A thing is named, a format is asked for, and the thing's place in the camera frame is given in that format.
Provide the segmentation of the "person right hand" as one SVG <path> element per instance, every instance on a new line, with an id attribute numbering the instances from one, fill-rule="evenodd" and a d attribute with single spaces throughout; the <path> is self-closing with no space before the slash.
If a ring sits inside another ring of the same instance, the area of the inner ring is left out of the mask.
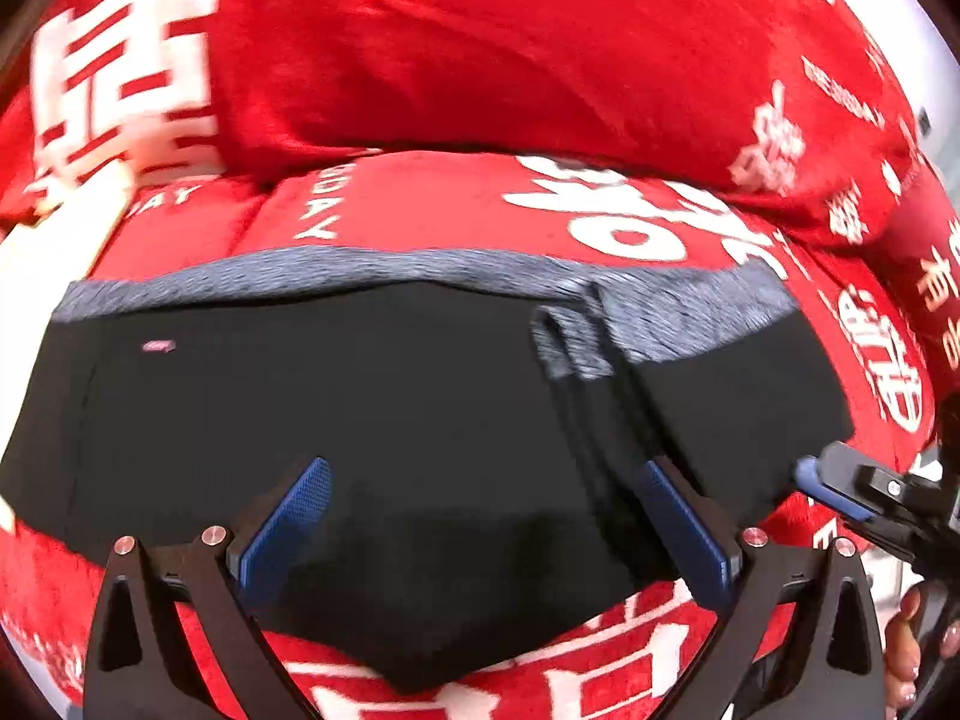
<path id="1" fill-rule="evenodd" d="M 885 628 L 884 691 L 887 718 L 958 717 L 958 619 L 940 622 L 937 653 L 921 644 L 914 628 L 928 613 L 947 609 L 946 589 L 939 582 L 921 582 L 901 598 L 900 608 Z M 918 684 L 924 661 L 940 665 L 939 688 Z"/>

